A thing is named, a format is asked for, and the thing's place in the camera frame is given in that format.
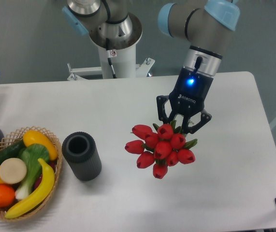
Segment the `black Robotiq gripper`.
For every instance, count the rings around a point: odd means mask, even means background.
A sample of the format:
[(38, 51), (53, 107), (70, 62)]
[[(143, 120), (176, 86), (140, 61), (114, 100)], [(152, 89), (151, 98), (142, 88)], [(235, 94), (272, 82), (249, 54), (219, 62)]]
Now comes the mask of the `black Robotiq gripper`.
[[(156, 97), (159, 121), (163, 124), (170, 124), (179, 114), (183, 116), (182, 133), (194, 134), (197, 132), (212, 119), (211, 114), (204, 109), (204, 100), (212, 82), (212, 77), (182, 68), (169, 96), (159, 95)], [(165, 104), (168, 100), (172, 108), (169, 116), (165, 111)], [(189, 126), (190, 118), (199, 112), (201, 113), (200, 121)]]

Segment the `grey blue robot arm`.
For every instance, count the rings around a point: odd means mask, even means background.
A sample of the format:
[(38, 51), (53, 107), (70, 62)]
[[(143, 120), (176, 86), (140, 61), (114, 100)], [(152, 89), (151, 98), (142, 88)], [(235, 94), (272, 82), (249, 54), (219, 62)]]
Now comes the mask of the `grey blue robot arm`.
[[(103, 78), (137, 77), (136, 44), (143, 30), (126, 1), (69, 0), (62, 13), (77, 33), (89, 35), (97, 46)], [(161, 8), (160, 31), (190, 43), (172, 92), (157, 97), (158, 117), (164, 124), (181, 115), (181, 132), (193, 134), (211, 120), (204, 101), (239, 16), (234, 0), (189, 0)]]

